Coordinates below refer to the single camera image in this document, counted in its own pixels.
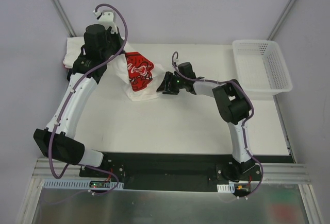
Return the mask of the white t shirt red print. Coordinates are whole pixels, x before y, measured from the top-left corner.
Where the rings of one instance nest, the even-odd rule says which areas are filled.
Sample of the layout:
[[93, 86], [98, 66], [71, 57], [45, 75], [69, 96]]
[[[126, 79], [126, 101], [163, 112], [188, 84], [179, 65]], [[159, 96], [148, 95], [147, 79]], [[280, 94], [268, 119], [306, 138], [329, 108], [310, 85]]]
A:
[[121, 79], [122, 89], [133, 102], [148, 101], [159, 97], [157, 89], [165, 75], [164, 68], [129, 43], [125, 44], [124, 53], [113, 59], [108, 66]]

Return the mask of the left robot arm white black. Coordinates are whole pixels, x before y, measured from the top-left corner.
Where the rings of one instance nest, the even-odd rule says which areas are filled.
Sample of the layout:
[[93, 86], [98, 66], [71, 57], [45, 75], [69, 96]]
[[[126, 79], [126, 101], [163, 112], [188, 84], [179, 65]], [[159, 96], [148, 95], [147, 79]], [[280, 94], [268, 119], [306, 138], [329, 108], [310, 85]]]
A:
[[87, 100], [107, 69], [107, 60], [123, 53], [122, 44], [120, 33], [111, 26], [93, 24], [86, 28], [84, 45], [69, 70], [69, 85], [61, 104], [46, 127], [34, 132], [34, 140], [45, 157], [91, 166], [97, 177], [108, 174], [104, 154], [86, 148], [74, 137]]

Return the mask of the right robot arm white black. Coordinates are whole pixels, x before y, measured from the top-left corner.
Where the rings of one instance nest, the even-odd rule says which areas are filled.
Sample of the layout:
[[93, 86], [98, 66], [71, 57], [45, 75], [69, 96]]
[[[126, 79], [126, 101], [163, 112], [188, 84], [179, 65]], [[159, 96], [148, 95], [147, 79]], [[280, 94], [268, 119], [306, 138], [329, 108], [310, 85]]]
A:
[[235, 164], [232, 174], [238, 180], [244, 180], [251, 173], [246, 162], [253, 160], [250, 151], [246, 123], [253, 116], [254, 109], [250, 99], [242, 90], [239, 82], [232, 79], [217, 82], [197, 77], [189, 62], [173, 64], [174, 72], [166, 72], [158, 93], [177, 95], [185, 89], [193, 95], [205, 95], [214, 98], [220, 117], [228, 124], [232, 140], [232, 156]]

